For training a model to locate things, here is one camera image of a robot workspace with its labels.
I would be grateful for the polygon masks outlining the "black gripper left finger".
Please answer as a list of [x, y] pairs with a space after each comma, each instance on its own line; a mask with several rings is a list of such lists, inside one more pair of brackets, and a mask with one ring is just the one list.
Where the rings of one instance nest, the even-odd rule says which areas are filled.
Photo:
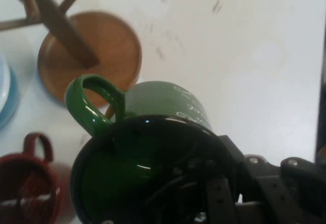
[[187, 188], [188, 223], [239, 223], [227, 169], [212, 159], [187, 163], [192, 180]]

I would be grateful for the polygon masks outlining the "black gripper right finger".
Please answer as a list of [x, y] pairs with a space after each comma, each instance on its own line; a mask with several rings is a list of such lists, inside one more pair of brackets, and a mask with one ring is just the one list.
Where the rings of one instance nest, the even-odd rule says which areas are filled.
[[276, 166], [261, 155], [244, 155], [226, 135], [219, 140], [243, 203], [260, 204], [269, 223], [325, 223], [324, 167], [299, 157]]

